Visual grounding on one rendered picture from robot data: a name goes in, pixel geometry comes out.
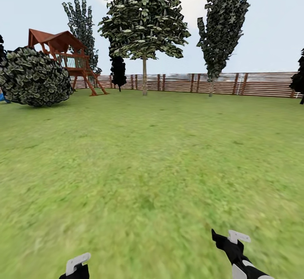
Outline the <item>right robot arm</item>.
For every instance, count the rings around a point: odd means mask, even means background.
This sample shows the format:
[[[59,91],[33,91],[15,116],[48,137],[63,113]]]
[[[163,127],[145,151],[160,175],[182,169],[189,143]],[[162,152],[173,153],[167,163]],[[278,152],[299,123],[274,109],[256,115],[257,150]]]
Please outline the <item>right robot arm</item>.
[[[275,279],[256,269],[251,261],[243,255],[244,244],[239,240],[251,242],[248,235],[229,230],[229,237],[217,234],[212,229],[212,239],[217,248],[224,250],[232,264],[233,279]]]

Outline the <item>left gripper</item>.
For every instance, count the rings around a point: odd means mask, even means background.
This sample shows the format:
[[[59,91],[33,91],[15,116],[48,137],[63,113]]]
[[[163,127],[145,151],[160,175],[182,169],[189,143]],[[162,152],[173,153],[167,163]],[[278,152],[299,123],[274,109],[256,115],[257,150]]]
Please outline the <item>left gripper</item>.
[[[88,265],[79,265],[73,274],[61,275],[59,279],[89,279]]]

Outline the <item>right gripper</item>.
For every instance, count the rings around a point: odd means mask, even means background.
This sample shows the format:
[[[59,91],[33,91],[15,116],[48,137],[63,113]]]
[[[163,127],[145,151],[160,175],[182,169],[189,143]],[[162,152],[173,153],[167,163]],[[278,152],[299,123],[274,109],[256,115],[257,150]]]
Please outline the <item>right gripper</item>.
[[[217,234],[213,229],[212,239],[216,242],[217,248],[224,250],[228,257],[231,250],[239,250],[241,253],[244,251],[244,244],[242,242],[238,241],[237,244],[232,243],[227,237]]]

